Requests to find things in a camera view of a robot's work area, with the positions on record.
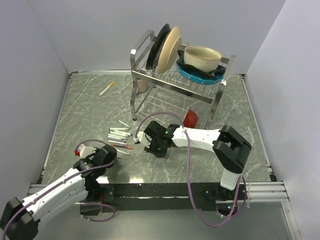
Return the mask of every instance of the cream plate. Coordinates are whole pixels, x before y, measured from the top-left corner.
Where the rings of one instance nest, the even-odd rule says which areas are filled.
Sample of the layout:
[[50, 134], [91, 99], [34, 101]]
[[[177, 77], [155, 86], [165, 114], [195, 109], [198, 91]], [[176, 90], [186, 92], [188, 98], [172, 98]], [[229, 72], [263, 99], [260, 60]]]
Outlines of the cream plate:
[[167, 36], [160, 53], [158, 62], [158, 74], [164, 74], [172, 67], [177, 58], [180, 45], [181, 33], [179, 28], [175, 26]]

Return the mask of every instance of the gray table surface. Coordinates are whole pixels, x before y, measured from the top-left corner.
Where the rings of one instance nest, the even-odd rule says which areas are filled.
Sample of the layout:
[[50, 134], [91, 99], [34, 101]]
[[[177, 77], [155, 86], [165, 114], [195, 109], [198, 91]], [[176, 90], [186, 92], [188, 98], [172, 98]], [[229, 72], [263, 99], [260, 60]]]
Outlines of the gray table surface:
[[[49, 184], [63, 175], [79, 159], [74, 155], [75, 146], [87, 139], [106, 141], [109, 128], [122, 127], [121, 120], [135, 133], [141, 121], [132, 121], [130, 97], [132, 91], [131, 75], [85, 75], [71, 76], [70, 86], [48, 155], [42, 183]], [[99, 93], [114, 82], [103, 96]], [[208, 113], [210, 105], [177, 95], [162, 88], [155, 88], [150, 94], [153, 98], [146, 101], [141, 111], [153, 113], [169, 110], [182, 116], [190, 108], [197, 115]], [[137, 95], [136, 106], [144, 93]], [[166, 123], [177, 123], [171, 117], [159, 118]], [[204, 119], [200, 118], [198, 127], [202, 127]], [[142, 125], [144, 130], [148, 122]], [[252, 151], [245, 165], [243, 175], [249, 182], [269, 182], [266, 159], [259, 139], [246, 92], [239, 76], [229, 79], [210, 129], [231, 125], [251, 144]], [[134, 150], [121, 149], [131, 155], [121, 155], [114, 167], [107, 170], [99, 181], [104, 183], [186, 183], [187, 182], [187, 148], [170, 148], [165, 158], [156, 158], [144, 152], [141, 145], [134, 145], [133, 137], [128, 139]], [[91, 146], [101, 147], [99, 143]], [[212, 152], [191, 150], [190, 163], [192, 182], [219, 182], [223, 166]]]

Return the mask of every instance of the white wall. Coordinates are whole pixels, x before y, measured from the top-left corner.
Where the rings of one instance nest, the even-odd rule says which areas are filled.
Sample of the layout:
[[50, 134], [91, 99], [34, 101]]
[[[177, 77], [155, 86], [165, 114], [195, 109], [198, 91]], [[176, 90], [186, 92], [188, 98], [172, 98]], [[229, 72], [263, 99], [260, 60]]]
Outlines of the white wall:
[[285, 0], [29, 0], [69, 72], [129, 69], [147, 29], [169, 23], [182, 40], [237, 55], [246, 73]]
[[302, 238], [320, 239], [320, 1], [287, 0], [245, 77]]
[[0, 214], [41, 173], [67, 77], [27, 0], [1, 0]]

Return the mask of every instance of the beige bowl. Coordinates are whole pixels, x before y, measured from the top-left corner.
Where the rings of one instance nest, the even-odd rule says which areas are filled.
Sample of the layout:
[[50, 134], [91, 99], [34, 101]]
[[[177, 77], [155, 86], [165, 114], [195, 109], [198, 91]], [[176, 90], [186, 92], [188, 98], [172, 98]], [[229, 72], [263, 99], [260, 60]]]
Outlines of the beige bowl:
[[184, 49], [184, 63], [210, 73], [216, 70], [222, 54], [205, 46], [187, 46]]

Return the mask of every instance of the dish rack shelf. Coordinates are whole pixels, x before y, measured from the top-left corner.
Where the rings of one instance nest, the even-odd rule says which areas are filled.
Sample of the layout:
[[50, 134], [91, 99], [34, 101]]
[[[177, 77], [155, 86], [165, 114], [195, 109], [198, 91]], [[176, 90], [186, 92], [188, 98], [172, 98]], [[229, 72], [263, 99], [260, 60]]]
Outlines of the dish rack shelf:
[[[172, 102], [163, 101], [161, 98], [158, 98], [156, 94], [151, 94], [151, 92], [154, 91], [155, 87], [159, 87], [164, 91], [169, 91], [171, 94], [177, 93], [179, 96], [185, 95], [188, 97], [188, 101], [195, 102], [196, 100], [200, 100], [202, 102], [207, 103], [207, 116], [200, 116], [198, 115], [198, 113], [197, 115], [199, 118], [200, 128], [209, 129], [214, 114], [217, 110], [218, 104], [221, 100], [224, 89], [227, 85], [228, 79], [230, 77], [231, 68], [236, 56], [231, 55], [230, 58], [223, 57], [221, 59], [220, 65], [226, 67], [226, 70], [223, 79], [220, 82], [212, 85], [198, 84], [182, 77], [179, 74], [178, 70], [175, 68], [175, 64], [173, 65], [173, 67], [171, 67], [171, 69], [169, 69], [163, 74], [158, 74], [157, 68], [148, 70], [146, 69], [147, 60], [145, 60], [144, 62], [142, 61], [145, 59], [147, 53], [150, 51], [151, 47], [155, 43], [155, 40], [155, 32], [153, 30], [147, 30], [130, 52], [131, 75], [133, 80], [130, 100], [132, 120], [136, 121], [137, 116], [146, 117], [148, 115], [148, 113], [140, 111], [145, 102], [157, 105], [157, 103], [155, 103], [157, 101], [159, 101], [158, 105], [162, 109], [169, 112], [174, 112], [176, 114], [178, 113], [179, 115], [181, 115], [182, 118], [185, 117], [188, 111], [187, 109], [178, 107], [174, 105], [174, 103]], [[147, 46], [145, 47], [145, 49], [141, 49], [142, 53], [139, 56], [137, 56], [137, 51], [146, 44]], [[180, 45], [181, 50], [184, 50], [185, 47], [187, 47], [187, 45]], [[139, 106], [136, 108], [135, 105], [138, 79], [142, 79], [151, 83], [151, 86], [149, 86], [147, 92], [143, 94], [144, 97], [141, 100]], [[163, 120], [157, 120], [163, 122], [164, 124], [167, 124], [167, 122]]]

